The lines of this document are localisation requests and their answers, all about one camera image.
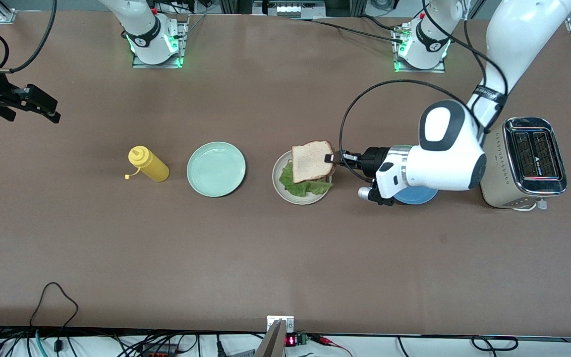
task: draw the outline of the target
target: white cable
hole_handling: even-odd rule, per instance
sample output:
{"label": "white cable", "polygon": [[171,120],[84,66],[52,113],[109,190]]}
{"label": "white cable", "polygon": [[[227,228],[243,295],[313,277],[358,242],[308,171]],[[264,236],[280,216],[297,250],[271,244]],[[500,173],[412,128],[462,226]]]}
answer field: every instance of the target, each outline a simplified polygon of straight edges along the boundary
{"label": "white cable", "polygon": [[528,208],[512,208],[515,211],[519,211],[519,212],[530,212],[533,209],[537,208],[537,203],[533,203],[532,206],[528,207]]}

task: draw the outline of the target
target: bottle cap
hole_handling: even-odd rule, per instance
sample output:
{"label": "bottle cap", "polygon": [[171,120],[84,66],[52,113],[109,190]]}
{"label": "bottle cap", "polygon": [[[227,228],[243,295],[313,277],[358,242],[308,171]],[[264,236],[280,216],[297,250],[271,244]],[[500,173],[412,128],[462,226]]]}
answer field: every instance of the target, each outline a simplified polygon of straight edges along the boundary
{"label": "bottle cap", "polygon": [[136,146],[129,151],[129,162],[139,169],[147,167],[153,159],[151,151],[144,146]]}

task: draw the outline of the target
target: yellow squeeze bottle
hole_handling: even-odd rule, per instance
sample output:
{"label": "yellow squeeze bottle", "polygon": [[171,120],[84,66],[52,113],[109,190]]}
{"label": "yellow squeeze bottle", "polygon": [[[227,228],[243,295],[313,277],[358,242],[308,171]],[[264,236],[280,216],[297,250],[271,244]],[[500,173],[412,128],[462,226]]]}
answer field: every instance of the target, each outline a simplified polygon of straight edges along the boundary
{"label": "yellow squeeze bottle", "polygon": [[125,180],[138,172],[144,172],[153,181],[162,182],[169,177],[169,168],[144,146],[136,146],[129,151],[129,162],[138,170],[131,175],[125,175]]}

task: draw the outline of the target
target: empty plate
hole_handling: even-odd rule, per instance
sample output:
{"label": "empty plate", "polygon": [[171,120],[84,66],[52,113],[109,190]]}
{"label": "empty plate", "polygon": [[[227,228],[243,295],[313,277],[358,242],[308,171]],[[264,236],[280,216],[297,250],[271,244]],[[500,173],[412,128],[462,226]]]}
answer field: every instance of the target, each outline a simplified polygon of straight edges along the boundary
{"label": "empty plate", "polygon": [[222,197],[244,180],[244,154],[227,142],[209,142],[193,152],[186,165],[188,183],[198,193]]}

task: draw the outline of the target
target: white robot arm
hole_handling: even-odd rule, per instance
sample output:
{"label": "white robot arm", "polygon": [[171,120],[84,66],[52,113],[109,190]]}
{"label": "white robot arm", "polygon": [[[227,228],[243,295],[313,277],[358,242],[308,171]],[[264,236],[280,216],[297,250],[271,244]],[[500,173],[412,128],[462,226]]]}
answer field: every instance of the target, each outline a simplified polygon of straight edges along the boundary
{"label": "white robot arm", "polygon": [[145,0],[99,1],[116,15],[131,49],[144,63],[163,63],[179,50],[173,38],[177,34],[177,20],[165,14],[153,14]]}
{"label": "white robot arm", "polygon": [[506,87],[498,70],[487,63],[486,81],[477,86],[467,104],[474,108],[477,121],[462,103],[442,100],[422,114],[419,145],[370,147],[363,155],[337,152],[326,157],[326,161],[343,163],[343,156],[349,159],[345,163],[375,179],[371,187],[362,187],[358,196],[379,205],[391,205],[393,196],[408,186],[437,190],[468,190],[478,186],[486,165],[482,150],[484,130],[499,115],[505,94],[570,11],[571,0],[501,2],[487,30],[487,57],[501,68],[508,83]]}
{"label": "white robot arm", "polygon": [[[441,29],[450,34],[463,18],[464,7],[469,6],[470,0],[431,0],[426,11]],[[398,56],[415,68],[434,68],[449,47],[449,37],[428,17],[414,18],[408,23],[408,28],[410,36]]]}

